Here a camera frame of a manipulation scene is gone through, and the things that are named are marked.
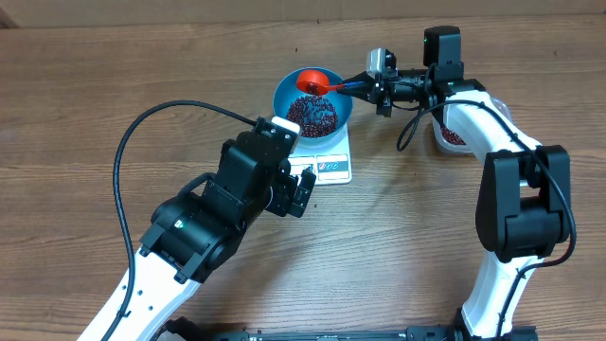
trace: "dark red beans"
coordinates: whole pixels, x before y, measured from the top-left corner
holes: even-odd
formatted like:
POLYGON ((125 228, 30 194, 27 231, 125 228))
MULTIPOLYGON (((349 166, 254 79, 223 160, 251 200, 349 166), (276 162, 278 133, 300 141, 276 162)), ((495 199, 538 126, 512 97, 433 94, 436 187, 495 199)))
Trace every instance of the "dark red beans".
POLYGON ((444 139, 450 143, 450 144, 454 144, 457 146, 464 146, 465 145, 465 141, 463 141, 463 139, 457 135, 456 133, 454 133, 453 131, 450 131, 444 127, 441 127, 442 130, 442 136, 444 136, 444 139))
POLYGON ((322 137, 337 130, 338 116, 334 105, 316 95, 296 99, 286 118, 301 127, 304 137, 322 137))

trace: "wood surface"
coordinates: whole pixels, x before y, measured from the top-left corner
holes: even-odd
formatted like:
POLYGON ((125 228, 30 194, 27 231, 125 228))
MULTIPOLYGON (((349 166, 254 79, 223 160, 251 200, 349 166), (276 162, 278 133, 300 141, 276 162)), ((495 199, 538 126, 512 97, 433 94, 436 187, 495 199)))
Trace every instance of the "wood surface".
MULTIPOLYGON (((269 117, 289 72, 321 65, 351 76, 376 46, 402 69, 422 67, 422 32, 437 25, 461 27, 467 77, 572 157, 577 252, 533 275, 515 323, 536 325, 541 340, 603 340, 604 15, 0 30, 0 339, 76 339, 115 289, 127 260, 111 168, 145 109, 198 99, 269 117)), ((316 188, 301 219, 262 214, 175 317, 265 332, 449 323, 482 258, 473 218, 482 168, 440 154, 429 118, 398 153, 411 116, 376 117, 356 100, 353 181, 316 188)), ((197 108, 140 126, 121 170, 134 241, 245 129, 197 108)))
POLYGON ((0 0, 18 27, 600 14, 603 0, 0 0))

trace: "red spoon head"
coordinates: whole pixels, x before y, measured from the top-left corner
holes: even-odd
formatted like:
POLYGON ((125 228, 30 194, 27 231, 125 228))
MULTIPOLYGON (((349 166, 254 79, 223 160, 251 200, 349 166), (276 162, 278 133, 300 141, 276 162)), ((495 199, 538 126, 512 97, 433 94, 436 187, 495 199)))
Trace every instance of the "red spoon head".
POLYGON ((296 88, 310 95, 324 96, 329 86, 329 78, 317 70, 303 70, 296 79, 296 88))

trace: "clear plastic container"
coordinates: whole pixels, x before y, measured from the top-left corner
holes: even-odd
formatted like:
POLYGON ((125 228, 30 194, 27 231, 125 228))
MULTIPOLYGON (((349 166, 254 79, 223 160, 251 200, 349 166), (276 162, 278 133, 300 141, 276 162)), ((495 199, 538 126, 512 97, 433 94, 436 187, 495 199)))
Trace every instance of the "clear plastic container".
MULTIPOLYGON (((511 122, 511 112, 509 111, 508 106, 500 99, 491 98, 492 104, 503 114, 503 116, 507 117, 511 122)), ((442 135, 442 130, 439 127, 439 123, 435 118, 432 118, 432 125, 434 126, 434 135, 436 136, 437 148, 448 155, 465 155, 471 154, 472 151, 467 145, 455 145, 448 142, 444 136, 442 135)))

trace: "digital scale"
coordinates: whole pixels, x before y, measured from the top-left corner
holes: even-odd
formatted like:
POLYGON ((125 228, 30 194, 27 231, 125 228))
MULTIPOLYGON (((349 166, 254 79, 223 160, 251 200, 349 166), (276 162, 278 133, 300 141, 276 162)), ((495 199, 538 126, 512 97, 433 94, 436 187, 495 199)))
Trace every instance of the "digital scale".
POLYGON ((312 168, 316 185, 347 184, 351 181, 351 153, 347 124, 336 136, 319 146, 306 146, 299 142, 288 159, 291 174, 300 175, 312 168))

